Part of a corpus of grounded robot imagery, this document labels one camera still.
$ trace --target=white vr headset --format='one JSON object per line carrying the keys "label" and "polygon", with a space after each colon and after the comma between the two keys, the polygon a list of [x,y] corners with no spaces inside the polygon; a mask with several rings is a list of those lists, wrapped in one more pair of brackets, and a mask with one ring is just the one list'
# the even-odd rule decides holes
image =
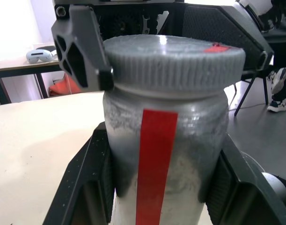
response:
{"label": "white vr headset", "polygon": [[53,60],[53,52],[45,49],[35,49],[26,54],[27,61],[30,64],[37,63],[39,60],[42,62],[51,62]]}

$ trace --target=red mark on lid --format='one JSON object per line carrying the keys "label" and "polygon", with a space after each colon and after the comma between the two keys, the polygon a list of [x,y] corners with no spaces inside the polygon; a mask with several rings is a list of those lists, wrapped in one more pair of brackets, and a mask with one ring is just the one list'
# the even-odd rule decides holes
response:
{"label": "red mark on lid", "polygon": [[205,49],[205,53],[222,53],[230,49],[228,46],[222,46],[219,43],[214,43],[212,47]]}
{"label": "red mark on lid", "polygon": [[139,147],[136,225],[159,225],[178,114],[144,110]]}

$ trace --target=cable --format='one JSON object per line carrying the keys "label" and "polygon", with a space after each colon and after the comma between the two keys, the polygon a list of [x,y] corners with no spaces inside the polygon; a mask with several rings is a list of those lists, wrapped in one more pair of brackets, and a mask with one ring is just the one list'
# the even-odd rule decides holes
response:
{"label": "cable", "polygon": [[265,173],[264,168],[263,168],[251,155],[249,155],[249,154],[247,154],[246,152],[243,152],[243,151],[242,151],[242,153],[245,154],[246,156],[248,156],[249,158],[251,158],[251,159],[253,160],[253,163],[255,163],[255,164],[256,164],[259,168],[261,168],[261,169],[263,170],[263,172]]}
{"label": "cable", "polygon": [[65,76],[66,76],[66,79],[68,80],[70,95],[72,95],[68,74],[65,73]]}
{"label": "cable", "polygon": [[[257,105],[242,107],[242,108],[240,108],[240,109],[249,109],[249,108],[253,108],[253,107],[259,106],[259,105],[265,105],[265,103],[260,103],[260,104],[257,104]],[[228,112],[235,111],[235,110],[237,110],[237,108],[236,108],[236,109],[228,110]]]}

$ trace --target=gray jar lid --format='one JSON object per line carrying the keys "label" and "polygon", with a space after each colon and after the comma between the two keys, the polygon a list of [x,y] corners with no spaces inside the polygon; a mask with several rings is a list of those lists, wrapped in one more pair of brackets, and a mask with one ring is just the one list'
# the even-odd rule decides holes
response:
{"label": "gray jar lid", "polygon": [[243,49],[186,37],[131,35],[104,41],[118,87],[217,91],[239,81]]}

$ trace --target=chair leg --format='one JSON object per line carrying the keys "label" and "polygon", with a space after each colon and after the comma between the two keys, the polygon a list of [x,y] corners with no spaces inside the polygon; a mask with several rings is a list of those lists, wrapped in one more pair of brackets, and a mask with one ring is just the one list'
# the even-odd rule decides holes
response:
{"label": "chair leg", "polygon": [[234,84],[234,87],[235,87],[235,94],[236,94],[237,93],[236,83]]}
{"label": "chair leg", "polygon": [[237,107],[237,109],[236,109],[236,111],[235,111],[235,116],[237,115],[238,111],[240,110],[240,108],[241,108],[241,106],[242,106],[242,104],[243,104],[243,102],[244,102],[244,100],[245,100],[245,98],[246,98],[246,96],[247,96],[247,94],[248,94],[248,92],[249,92],[249,90],[250,90],[250,88],[251,88],[253,82],[255,81],[255,78],[256,78],[256,77],[257,77],[257,75],[255,74],[255,75],[253,76],[252,80],[250,81],[250,83],[249,83],[249,85],[248,85],[248,87],[247,87],[247,90],[246,90],[244,96],[242,97],[242,99],[241,99],[241,101],[240,101],[240,103],[239,103],[239,105],[238,105],[238,107]]}
{"label": "chair leg", "polygon": [[265,104],[268,105],[269,104],[269,96],[268,96],[268,88],[266,85],[266,78],[263,78],[264,81],[264,98],[265,98]]}

